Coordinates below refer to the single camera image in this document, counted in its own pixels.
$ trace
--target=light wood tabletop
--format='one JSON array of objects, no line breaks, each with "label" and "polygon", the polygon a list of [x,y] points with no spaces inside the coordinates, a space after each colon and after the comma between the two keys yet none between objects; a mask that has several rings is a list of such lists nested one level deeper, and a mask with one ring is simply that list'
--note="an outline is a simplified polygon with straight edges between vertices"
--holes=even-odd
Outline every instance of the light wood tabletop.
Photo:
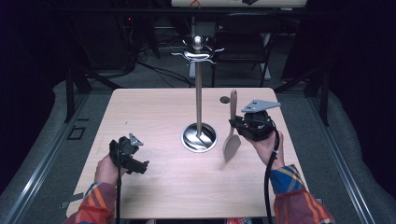
[{"label": "light wood tabletop", "polygon": [[305,5],[306,0],[258,0],[251,5],[243,3],[242,0],[172,0],[173,7],[305,7]]},{"label": "light wood tabletop", "polygon": [[[253,99],[277,102],[272,89],[236,88],[236,116]],[[263,180],[265,165],[242,136],[233,159],[224,162],[222,147],[230,132],[230,105],[220,101],[231,88],[202,89],[202,122],[212,126],[218,142],[205,153],[183,147],[183,130],[196,122],[195,89],[119,89],[109,101],[75,194],[91,185],[97,162],[111,140],[133,133],[143,142],[134,154],[149,161],[147,171],[122,177],[121,218],[266,217]],[[284,134],[285,163],[304,173],[279,107],[267,110]],[[271,207],[274,202],[270,184]],[[81,200],[70,203],[67,216]]]}]

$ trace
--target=plaid sleeve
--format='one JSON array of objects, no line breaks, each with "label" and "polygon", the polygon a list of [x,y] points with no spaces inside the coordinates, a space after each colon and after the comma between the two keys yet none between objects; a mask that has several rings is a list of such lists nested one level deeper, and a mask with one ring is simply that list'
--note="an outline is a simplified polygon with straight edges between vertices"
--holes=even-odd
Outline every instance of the plaid sleeve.
[{"label": "plaid sleeve", "polygon": [[276,223],[333,224],[334,217],[309,193],[294,165],[271,171]]},{"label": "plaid sleeve", "polygon": [[78,211],[64,223],[105,224],[114,219],[116,188],[107,183],[95,182],[87,190]]},{"label": "plaid sleeve", "polygon": [[270,180],[275,194],[305,188],[300,173],[294,164],[271,171]]}]

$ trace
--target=black chair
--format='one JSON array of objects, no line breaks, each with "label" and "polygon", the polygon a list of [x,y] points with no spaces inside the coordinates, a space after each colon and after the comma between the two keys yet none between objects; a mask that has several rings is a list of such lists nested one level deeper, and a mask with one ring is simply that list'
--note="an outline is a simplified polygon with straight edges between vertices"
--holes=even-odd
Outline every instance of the black chair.
[{"label": "black chair", "polygon": [[212,87],[215,87],[216,63],[264,63],[262,81],[271,53],[274,36],[279,30],[277,18],[261,13],[232,13],[220,17],[215,25],[214,49],[224,49],[213,57]]}]

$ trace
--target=vertical metal rod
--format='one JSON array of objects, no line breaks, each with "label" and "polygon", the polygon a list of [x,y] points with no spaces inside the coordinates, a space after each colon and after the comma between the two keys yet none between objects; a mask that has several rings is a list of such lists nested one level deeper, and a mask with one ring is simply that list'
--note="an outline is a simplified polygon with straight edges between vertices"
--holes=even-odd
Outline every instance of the vertical metal rod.
[{"label": "vertical metal rod", "polygon": [[197,107],[197,137],[202,133],[202,70],[201,63],[195,63],[195,94]]},{"label": "vertical metal rod", "polygon": [[[195,30],[196,30],[195,17],[191,17],[191,38],[195,37],[195,33],[196,33]],[[191,79],[195,78],[195,63],[191,63],[189,77]]]}]

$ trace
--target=black cable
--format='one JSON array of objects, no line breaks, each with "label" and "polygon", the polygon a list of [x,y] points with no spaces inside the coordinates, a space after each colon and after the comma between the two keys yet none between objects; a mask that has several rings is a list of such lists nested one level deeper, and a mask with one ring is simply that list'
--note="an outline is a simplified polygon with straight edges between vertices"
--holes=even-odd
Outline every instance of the black cable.
[{"label": "black cable", "polygon": [[275,144],[274,144],[274,150],[271,154],[270,160],[268,161],[267,168],[265,169],[265,176],[264,176],[264,198],[265,198],[265,207],[267,210],[267,219],[268,223],[272,224],[272,215],[271,215],[271,205],[270,205],[270,196],[269,196],[269,179],[270,179],[270,173],[271,173],[271,167],[274,163],[274,160],[276,159],[277,155],[277,150],[279,148],[279,132],[277,129],[274,127],[274,132],[276,134],[276,139],[275,139]]},{"label": "black cable", "polygon": [[104,77],[105,79],[113,79],[116,77],[125,77],[126,75],[128,75],[128,73],[126,73],[125,71],[120,71],[118,73],[114,73],[114,74],[110,74],[110,75],[101,75],[99,74],[101,77]]},{"label": "black cable", "polygon": [[274,150],[271,153],[270,159],[267,164],[267,168],[265,169],[265,175],[264,175],[264,200],[265,200],[265,209],[267,211],[267,219],[268,223],[272,224],[272,215],[271,215],[271,204],[270,204],[270,194],[269,194],[269,179],[270,179],[270,173],[271,173],[271,168],[274,163],[274,160],[277,159],[276,155],[278,153],[278,148],[279,148],[279,132],[276,129],[276,125],[273,120],[271,120],[271,123],[267,121],[262,121],[258,119],[246,119],[246,121],[254,121],[254,122],[259,122],[265,125],[269,125],[270,127],[273,128],[273,132],[275,132],[275,143],[274,143]]},{"label": "black cable", "polygon": [[117,147],[117,168],[119,171],[119,177],[117,178],[117,216],[116,223],[120,224],[120,196],[121,196],[121,164],[120,164],[120,143]]},{"label": "black cable", "polygon": [[161,40],[159,42],[159,44],[171,45],[172,43],[176,43],[176,41],[178,41],[178,40],[183,40],[183,36],[182,35],[175,35],[175,36],[172,36],[172,37],[170,37],[168,39]]},{"label": "black cable", "polygon": [[171,87],[173,87],[173,86],[170,83],[168,83],[160,74],[168,76],[168,77],[171,77],[171,78],[174,78],[174,79],[176,79],[178,81],[181,81],[181,82],[184,82],[186,84],[189,84],[189,87],[191,87],[191,85],[192,85],[190,83],[190,81],[186,77],[183,77],[181,74],[178,74],[178,73],[166,70],[166,69],[154,67],[154,66],[151,66],[151,65],[146,64],[146,63],[142,63],[142,62],[137,62],[137,63],[142,65],[142,66],[144,66],[144,67],[147,67],[150,70],[153,70],[154,72],[156,72],[163,79],[163,81],[166,82],[166,84],[168,84]]}]

